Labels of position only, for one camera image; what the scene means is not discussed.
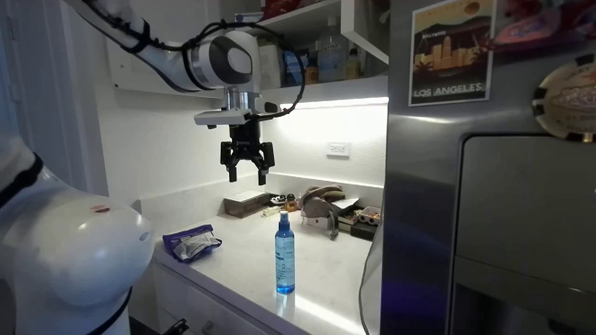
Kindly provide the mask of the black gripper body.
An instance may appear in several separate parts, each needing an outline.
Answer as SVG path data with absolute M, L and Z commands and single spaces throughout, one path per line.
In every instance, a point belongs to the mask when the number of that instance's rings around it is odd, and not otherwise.
M 271 167 L 273 144 L 260 139 L 260 126 L 254 118 L 243 124 L 228 126 L 228 141 L 219 142 L 219 161 L 225 167 L 234 167 L 240 159 L 249 159 L 256 167 Z

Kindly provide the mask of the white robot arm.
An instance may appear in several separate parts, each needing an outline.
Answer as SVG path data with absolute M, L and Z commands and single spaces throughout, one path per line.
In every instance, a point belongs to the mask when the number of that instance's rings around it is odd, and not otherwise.
M 241 21 L 210 21 L 163 42 L 128 0 L 65 0 L 89 25 L 184 92 L 219 88 L 221 111 L 199 124 L 230 128 L 219 157 L 228 172 L 249 159 L 273 165 L 258 139 L 258 42 Z M 14 335 L 128 335 L 128 301 L 154 250 L 150 222 L 105 195 L 57 178 L 10 128 L 0 131 L 1 278 L 14 302 Z

